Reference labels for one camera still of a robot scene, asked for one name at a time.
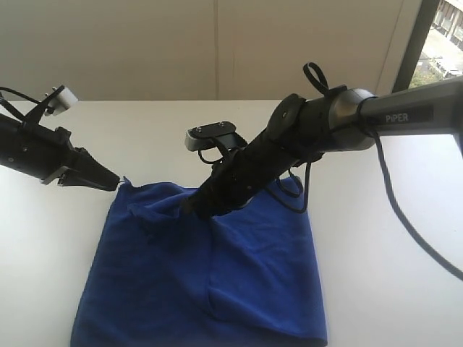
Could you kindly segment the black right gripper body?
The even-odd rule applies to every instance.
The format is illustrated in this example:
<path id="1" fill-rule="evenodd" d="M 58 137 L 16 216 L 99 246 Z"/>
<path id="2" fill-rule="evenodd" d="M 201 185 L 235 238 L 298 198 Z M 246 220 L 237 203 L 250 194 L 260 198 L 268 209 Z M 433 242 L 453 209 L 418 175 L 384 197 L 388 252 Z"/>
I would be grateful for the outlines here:
<path id="1" fill-rule="evenodd" d="M 266 127 L 247 146 L 216 147 L 221 158 L 206 163 L 211 175 L 195 192 L 203 205 L 200 217 L 226 215 L 243 208 L 257 193 L 300 162 L 297 135 Z"/>

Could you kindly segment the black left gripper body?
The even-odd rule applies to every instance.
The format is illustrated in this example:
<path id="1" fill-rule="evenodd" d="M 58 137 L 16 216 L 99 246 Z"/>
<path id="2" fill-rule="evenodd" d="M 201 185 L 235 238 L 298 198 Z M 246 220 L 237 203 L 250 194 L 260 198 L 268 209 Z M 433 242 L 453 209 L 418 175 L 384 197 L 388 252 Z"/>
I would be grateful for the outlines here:
<path id="1" fill-rule="evenodd" d="M 51 130 L 2 114 L 1 165 L 49 184 L 72 170 L 77 147 L 70 135 L 62 127 Z"/>

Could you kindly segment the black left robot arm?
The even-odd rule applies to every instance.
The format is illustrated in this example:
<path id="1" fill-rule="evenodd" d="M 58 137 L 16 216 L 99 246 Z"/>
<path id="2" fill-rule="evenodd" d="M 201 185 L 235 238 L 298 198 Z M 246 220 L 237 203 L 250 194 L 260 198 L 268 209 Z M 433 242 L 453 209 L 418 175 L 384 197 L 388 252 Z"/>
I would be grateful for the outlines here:
<path id="1" fill-rule="evenodd" d="M 1 165 L 48 185 L 116 190 L 119 176 L 83 147 L 74 147 L 71 132 L 26 124 L 1 115 Z"/>

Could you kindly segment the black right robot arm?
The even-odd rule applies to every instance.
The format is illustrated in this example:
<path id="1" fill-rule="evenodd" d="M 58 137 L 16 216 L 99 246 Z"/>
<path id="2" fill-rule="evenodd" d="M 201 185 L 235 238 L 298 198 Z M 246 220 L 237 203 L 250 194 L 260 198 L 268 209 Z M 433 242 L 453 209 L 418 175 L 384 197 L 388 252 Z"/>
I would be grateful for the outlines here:
<path id="1" fill-rule="evenodd" d="M 361 151 L 376 136 L 462 136 L 462 79 L 435 82 L 390 95 L 335 87 L 318 99 L 291 94 L 277 105 L 266 127 L 251 141 L 228 121 L 189 129 L 189 151 L 216 148 L 210 176 L 184 208 L 202 218 L 243 208 L 290 168 L 330 152 Z"/>

